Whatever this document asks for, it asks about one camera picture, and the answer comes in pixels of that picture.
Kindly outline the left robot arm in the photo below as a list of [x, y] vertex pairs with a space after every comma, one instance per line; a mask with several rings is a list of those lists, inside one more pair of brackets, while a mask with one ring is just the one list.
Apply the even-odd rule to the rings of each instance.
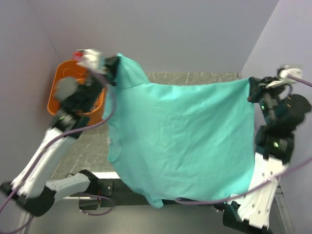
[[40, 217], [54, 203], [75, 194], [96, 195], [98, 178], [88, 170], [59, 180], [50, 180], [51, 173], [66, 151], [83, 131], [92, 129], [87, 113], [104, 88], [116, 85], [115, 78], [120, 57], [98, 58], [97, 65], [87, 59], [77, 64], [86, 68], [86, 79], [81, 82], [73, 76], [57, 82], [55, 97], [60, 109], [54, 116], [38, 150], [24, 170], [11, 182], [4, 182], [0, 190], [24, 211]]

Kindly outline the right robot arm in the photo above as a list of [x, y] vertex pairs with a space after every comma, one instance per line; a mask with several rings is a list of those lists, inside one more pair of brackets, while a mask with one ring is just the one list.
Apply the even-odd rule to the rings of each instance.
[[312, 110], [302, 95], [280, 94], [289, 83], [273, 86], [277, 77], [250, 77], [248, 102], [258, 103], [265, 125], [255, 137], [254, 171], [248, 193], [224, 205], [223, 225], [244, 234], [270, 234], [269, 216], [280, 175], [289, 166], [294, 150], [294, 131]]

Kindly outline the orange plastic basket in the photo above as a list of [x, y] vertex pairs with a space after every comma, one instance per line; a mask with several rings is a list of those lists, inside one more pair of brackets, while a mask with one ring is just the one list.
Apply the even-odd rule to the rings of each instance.
[[106, 88], [75, 60], [61, 63], [54, 77], [47, 110], [56, 115], [64, 110], [89, 118], [88, 125], [102, 121]]

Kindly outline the teal t shirt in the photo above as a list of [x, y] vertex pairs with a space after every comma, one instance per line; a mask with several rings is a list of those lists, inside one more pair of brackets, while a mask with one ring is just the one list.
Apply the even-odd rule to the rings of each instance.
[[155, 208], [165, 199], [212, 201], [247, 191], [254, 170], [249, 81], [157, 84], [137, 62], [118, 58], [107, 158], [120, 179]]

